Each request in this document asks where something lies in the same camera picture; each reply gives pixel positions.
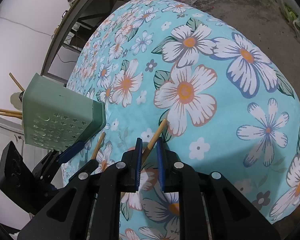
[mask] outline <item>concrete floor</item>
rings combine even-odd
[[[300,100],[300,43],[275,0],[199,0],[193,6],[236,28],[258,46]]]

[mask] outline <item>wooden chopstick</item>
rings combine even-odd
[[[19,115],[22,115],[21,111],[12,111],[12,110],[2,109],[2,108],[0,108],[0,112],[2,112],[2,113],[8,113],[8,114],[19,114]]]
[[[22,92],[24,92],[25,91],[24,88],[20,85],[20,83],[16,80],[16,78],[12,75],[11,72],[9,73],[9,76],[12,78],[12,80],[15,82],[15,84],[20,88],[20,90]]]
[[[22,116],[20,114],[9,114],[9,113],[0,113],[0,115],[9,116],[9,117],[16,117],[22,120]]]
[[[103,139],[105,138],[105,136],[106,136],[106,133],[103,131],[100,138],[99,138],[99,140],[98,140],[98,142],[97,142],[97,145],[96,145],[96,147],[93,151],[93,154],[91,156],[91,160],[95,160],[95,158],[97,157],[97,154],[98,154],[98,151],[100,149],[101,143],[102,143]]]
[[[142,164],[146,161],[146,159],[148,158],[150,152],[152,151],[155,143],[157,142],[160,134],[162,133],[164,127],[167,125],[167,119],[163,119],[162,122],[160,123],[158,129],[155,131],[154,135],[152,136],[150,142],[148,143],[147,147],[145,148],[145,150],[143,151],[142,154]]]

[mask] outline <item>chopstick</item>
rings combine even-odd
[[[21,111],[12,111],[12,110],[2,109],[2,108],[0,108],[0,112],[2,112],[2,113],[8,113],[8,114],[19,114],[19,115],[22,115]]]
[[[148,158],[150,152],[152,151],[155,143],[157,142],[157,140],[159,139],[160,134],[162,133],[164,127],[167,125],[167,119],[163,119],[162,122],[160,123],[158,129],[155,131],[154,135],[152,136],[150,142],[148,143],[147,147],[145,148],[145,150],[143,151],[142,154],[142,164],[146,161],[146,159]]]
[[[12,80],[15,82],[15,84],[20,88],[20,90],[22,92],[24,92],[25,91],[24,88],[20,85],[20,83],[16,80],[16,78],[12,75],[11,72],[9,73],[9,76],[12,78]]]
[[[0,115],[9,116],[9,117],[16,117],[22,120],[22,115],[20,114],[9,114],[9,113],[0,113]]]
[[[96,145],[96,147],[93,151],[93,154],[91,156],[91,160],[95,160],[95,158],[97,157],[98,151],[100,150],[101,143],[102,143],[103,139],[105,138],[105,136],[106,136],[106,133],[103,131],[102,134],[100,135],[100,138],[97,142],[97,145]]]

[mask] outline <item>green basket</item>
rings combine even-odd
[[[22,98],[25,143],[64,151],[76,141],[87,142],[106,125],[105,104],[37,73]]]

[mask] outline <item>turquoise fabric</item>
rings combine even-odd
[[[196,171],[221,172],[271,222],[300,203],[300,102],[241,33],[173,0],[132,0],[85,45],[67,87],[106,104],[101,172],[163,118],[170,150]],[[100,134],[63,166],[64,184],[91,157]],[[137,193],[121,199],[127,239],[178,239],[178,194],[163,194],[156,152]]]

